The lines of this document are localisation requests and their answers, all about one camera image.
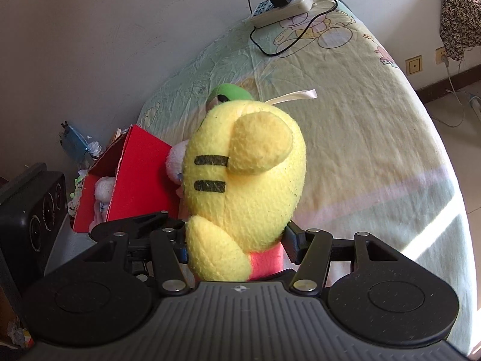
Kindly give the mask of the white bunny plush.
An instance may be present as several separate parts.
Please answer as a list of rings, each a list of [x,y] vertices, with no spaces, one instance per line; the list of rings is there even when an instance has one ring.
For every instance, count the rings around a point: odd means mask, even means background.
[[[94,219],[89,225],[89,232],[92,232],[97,225],[107,221],[115,182],[114,177],[105,176],[95,183]]]

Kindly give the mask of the yellow tiger plush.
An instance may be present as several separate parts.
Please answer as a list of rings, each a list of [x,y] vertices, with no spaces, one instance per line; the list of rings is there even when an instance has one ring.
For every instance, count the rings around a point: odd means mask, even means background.
[[[267,102],[228,100],[206,114],[182,162],[188,264],[206,281],[246,281],[284,269],[280,239],[302,195],[307,149],[278,108],[315,91]]]

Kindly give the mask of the green monkey plush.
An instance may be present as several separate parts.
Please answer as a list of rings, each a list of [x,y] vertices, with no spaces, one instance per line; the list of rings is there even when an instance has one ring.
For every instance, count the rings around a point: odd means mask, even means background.
[[[221,103],[231,100],[253,100],[247,90],[234,84],[221,84],[216,86],[206,100],[205,111],[208,113],[212,108]]]

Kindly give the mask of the red cardboard box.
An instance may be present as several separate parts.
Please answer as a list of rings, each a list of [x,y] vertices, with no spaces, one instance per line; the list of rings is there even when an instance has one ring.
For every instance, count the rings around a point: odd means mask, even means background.
[[[95,218],[95,184],[113,177],[108,221],[152,214],[165,210],[178,217],[177,185],[166,173],[171,145],[137,125],[116,139],[88,170],[73,223],[77,233],[87,233]]]

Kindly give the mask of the pink bunny plush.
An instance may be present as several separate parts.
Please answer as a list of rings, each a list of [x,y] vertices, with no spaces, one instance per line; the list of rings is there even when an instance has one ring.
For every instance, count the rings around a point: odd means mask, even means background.
[[[169,151],[166,159],[166,173],[169,179],[177,185],[176,194],[180,198],[179,202],[179,219],[187,220],[189,218],[189,210],[184,200],[182,188],[182,162],[188,146],[189,140],[177,143]]]

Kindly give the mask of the blue plastic bag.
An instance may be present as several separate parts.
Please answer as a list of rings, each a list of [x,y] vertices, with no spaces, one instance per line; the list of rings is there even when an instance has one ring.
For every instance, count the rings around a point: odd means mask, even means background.
[[[98,141],[84,135],[74,125],[64,121],[61,127],[63,131],[60,133],[60,145],[74,161],[80,163],[88,159],[95,160],[103,152]]]

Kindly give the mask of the cartoon print bed sheet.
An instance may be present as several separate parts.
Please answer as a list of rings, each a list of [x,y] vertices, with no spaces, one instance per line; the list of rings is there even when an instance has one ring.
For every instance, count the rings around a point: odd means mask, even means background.
[[[459,183],[424,105],[363,22],[333,0],[263,29],[244,21],[168,79],[138,123],[169,144],[188,139],[223,83],[257,100],[316,91],[282,104],[307,145],[295,223],[337,238],[370,232],[446,280],[460,300],[449,340],[469,353],[476,273]]]

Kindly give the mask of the white power strip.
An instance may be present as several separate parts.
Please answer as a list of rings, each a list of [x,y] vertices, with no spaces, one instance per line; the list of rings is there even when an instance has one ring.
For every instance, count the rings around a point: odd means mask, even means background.
[[[266,0],[260,2],[250,16],[250,22],[256,28],[263,28],[270,24],[307,13],[313,6],[313,0],[291,0],[287,5],[275,8]]]

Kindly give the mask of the wall socket plate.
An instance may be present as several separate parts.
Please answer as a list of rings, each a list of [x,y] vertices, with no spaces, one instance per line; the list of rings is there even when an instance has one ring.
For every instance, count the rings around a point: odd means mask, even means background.
[[[420,73],[423,70],[422,55],[411,57],[405,61],[405,72],[408,76]]]

